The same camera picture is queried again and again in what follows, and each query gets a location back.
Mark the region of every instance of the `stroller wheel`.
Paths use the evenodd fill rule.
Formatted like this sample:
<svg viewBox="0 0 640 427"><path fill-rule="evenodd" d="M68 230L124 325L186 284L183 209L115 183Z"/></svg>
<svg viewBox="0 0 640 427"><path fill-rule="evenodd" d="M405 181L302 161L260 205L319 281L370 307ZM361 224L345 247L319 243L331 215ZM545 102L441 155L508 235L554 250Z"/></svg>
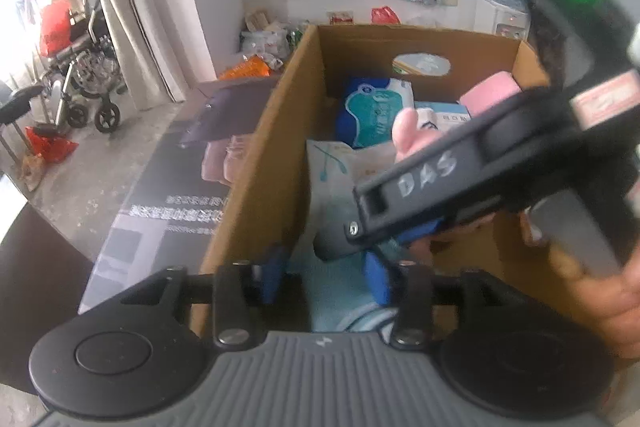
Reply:
<svg viewBox="0 0 640 427"><path fill-rule="evenodd" d="M71 103L66 110L66 123L74 129L82 129L89 122L89 110L81 103Z"/></svg>
<svg viewBox="0 0 640 427"><path fill-rule="evenodd" d="M114 103L102 104L95 114L95 128L102 133L115 131L120 124L120 110Z"/></svg>

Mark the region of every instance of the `red plastic bag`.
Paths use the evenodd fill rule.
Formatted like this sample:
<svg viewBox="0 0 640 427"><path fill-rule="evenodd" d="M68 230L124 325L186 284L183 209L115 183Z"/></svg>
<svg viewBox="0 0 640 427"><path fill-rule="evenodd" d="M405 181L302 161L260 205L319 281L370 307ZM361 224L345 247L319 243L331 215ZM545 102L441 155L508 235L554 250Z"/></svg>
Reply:
<svg viewBox="0 0 640 427"><path fill-rule="evenodd" d="M66 138L44 138L38 136L33 127L25 127L27 138L36 155L41 155L46 163L60 163L76 150L78 144Z"/></svg>
<svg viewBox="0 0 640 427"><path fill-rule="evenodd" d="M40 15L40 54L54 57L71 45L71 20L69 18L71 4L68 0L59 0L45 6Z"/></svg>
<svg viewBox="0 0 640 427"><path fill-rule="evenodd" d="M400 19L396 13L389 7L371 9L372 24L400 24Z"/></svg>

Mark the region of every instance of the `pink object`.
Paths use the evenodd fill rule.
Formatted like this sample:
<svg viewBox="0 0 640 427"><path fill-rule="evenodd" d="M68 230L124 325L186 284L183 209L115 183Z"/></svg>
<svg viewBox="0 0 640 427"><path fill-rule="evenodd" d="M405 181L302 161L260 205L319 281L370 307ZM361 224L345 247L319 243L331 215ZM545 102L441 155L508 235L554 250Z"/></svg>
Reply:
<svg viewBox="0 0 640 427"><path fill-rule="evenodd" d="M500 71L469 89L460 97L460 103L474 117L520 91L520 86L513 80L511 73Z"/></svg>
<svg viewBox="0 0 640 427"><path fill-rule="evenodd" d="M398 113L391 130L391 138L396 146L396 162L424 149L435 142L442 133L435 129L418 129L418 112L406 107Z"/></svg>

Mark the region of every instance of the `concrete floor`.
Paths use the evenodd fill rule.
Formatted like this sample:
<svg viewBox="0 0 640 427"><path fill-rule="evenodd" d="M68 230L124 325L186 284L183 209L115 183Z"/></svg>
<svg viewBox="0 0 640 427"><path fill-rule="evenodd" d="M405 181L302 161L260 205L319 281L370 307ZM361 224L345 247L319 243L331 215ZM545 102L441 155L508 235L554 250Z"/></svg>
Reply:
<svg viewBox="0 0 640 427"><path fill-rule="evenodd" d="M178 104L166 104L136 111L128 94L116 96L113 102L122 114L120 127L110 135L99 133L92 123L73 130L68 138L79 143L78 149L61 164L49 166L40 186L29 195L31 203L92 261L131 185L180 109ZM38 110L33 104L34 117L41 120ZM32 116L23 117L20 127L31 121ZM25 147L14 130L5 129L3 136L22 156ZM17 178L18 171L2 147L0 169ZM28 427L44 411L37 397L0 385L0 426Z"/></svg>

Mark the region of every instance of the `blue package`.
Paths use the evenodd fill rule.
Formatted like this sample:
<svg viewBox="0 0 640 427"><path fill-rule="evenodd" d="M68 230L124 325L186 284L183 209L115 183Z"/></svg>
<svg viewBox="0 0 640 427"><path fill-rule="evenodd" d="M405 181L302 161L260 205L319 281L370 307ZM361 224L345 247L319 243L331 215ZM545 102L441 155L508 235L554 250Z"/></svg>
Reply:
<svg viewBox="0 0 640 427"><path fill-rule="evenodd" d="M391 140L396 115L414 107L411 83L396 78L354 78L335 122L335 137L354 149Z"/></svg>

